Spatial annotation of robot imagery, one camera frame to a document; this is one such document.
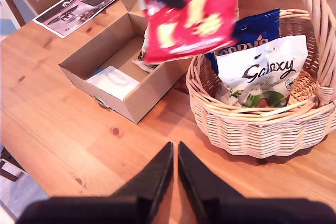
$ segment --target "floor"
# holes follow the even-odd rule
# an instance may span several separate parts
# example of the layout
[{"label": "floor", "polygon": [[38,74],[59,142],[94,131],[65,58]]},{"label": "floor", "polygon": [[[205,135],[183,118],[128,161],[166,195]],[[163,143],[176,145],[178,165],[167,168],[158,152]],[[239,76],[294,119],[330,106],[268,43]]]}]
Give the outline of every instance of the floor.
[{"label": "floor", "polygon": [[[19,169],[8,163],[4,165],[3,169],[14,175],[20,174]],[[9,211],[9,220],[15,220],[20,217],[24,209],[32,202],[48,199],[48,195],[27,173],[22,174],[15,182],[1,176],[0,187],[2,203],[0,210],[0,224],[13,223],[8,221],[5,222],[5,219],[8,219],[8,213],[6,215],[6,211]]]}]

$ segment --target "white paper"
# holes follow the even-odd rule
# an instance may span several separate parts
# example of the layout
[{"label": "white paper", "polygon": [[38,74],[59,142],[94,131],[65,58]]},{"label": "white paper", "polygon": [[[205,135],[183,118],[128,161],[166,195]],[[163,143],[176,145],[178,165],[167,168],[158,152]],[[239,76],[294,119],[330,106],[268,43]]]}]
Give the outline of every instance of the white paper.
[{"label": "white paper", "polygon": [[138,81],[112,66],[92,76],[87,82],[121,101],[139,85]]}]

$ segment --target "blue snack bag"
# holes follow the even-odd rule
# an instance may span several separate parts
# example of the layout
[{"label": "blue snack bag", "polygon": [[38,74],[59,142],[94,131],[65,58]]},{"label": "blue snack bag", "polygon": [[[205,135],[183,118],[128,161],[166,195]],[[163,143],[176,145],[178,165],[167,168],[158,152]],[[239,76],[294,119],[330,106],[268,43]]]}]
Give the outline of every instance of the blue snack bag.
[{"label": "blue snack bag", "polygon": [[[232,37],[238,39],[239,42],[234,46],[219,50],[218,56],[257,47],[279,38],[279,20],[279,8],[238,20]],[[215,54],[210,52],[205,56],[211,61],[213,70],[218,74]]]}]

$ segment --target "white candy bag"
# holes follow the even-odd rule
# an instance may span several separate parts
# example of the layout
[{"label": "white candy bag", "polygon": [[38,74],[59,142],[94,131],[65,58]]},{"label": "white candy bag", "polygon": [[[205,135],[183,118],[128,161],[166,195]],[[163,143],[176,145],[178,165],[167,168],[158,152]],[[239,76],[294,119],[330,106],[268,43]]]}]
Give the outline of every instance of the white candy bag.
[{"label": "white candy bag", "polygon": [[222,83],[216,98],[234,106],[284,107],[307,56],[305,35],[218,56]]}]

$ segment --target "crisp packet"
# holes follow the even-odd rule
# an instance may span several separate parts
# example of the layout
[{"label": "crisp packet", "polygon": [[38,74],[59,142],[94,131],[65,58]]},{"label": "crisp packet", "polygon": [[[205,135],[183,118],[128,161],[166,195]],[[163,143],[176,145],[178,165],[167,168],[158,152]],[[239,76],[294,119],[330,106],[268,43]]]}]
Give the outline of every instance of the crisp packet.
[{"label": "crisp packet", "polygon": [[134,64],[136,64],[139,68],[141,68],[143,71],[146,71],[148,73],[151,73],[152,71],[154,71],[155,68],[157,68],[157,64],[146,64],[144,62],[144,57],[146,55],[147,52],[147,47],[148,47],[148,38],[149,38],[149,29],[147,27],[145,34],[144,34],[144,41],[142,44],[142,48],[141,51],[139,53],[139,56],[136,60],[132,60]]},{"label": "crisp packet", "polygon": [[227,105],[284,107],[307,56],[305,35],[218,56],[222,83],[216,98]]},{"label": "crisp packet", "polygon": [[185,0],[182,9],[144,0],[149,21],[148,63],[204,54],[236,42],[231,39],[237,0]]},{"label": "crisp packet", "polygon": [[279,38],[280,9],[270,10],[265,13],[248,16],[238,20],[232,37],[239,42],[231,47],[208,53],[205,56],[211,61],[211,65],[218,74],[216,55],[226,55],[232,52],[257,47],[269,41]]}]

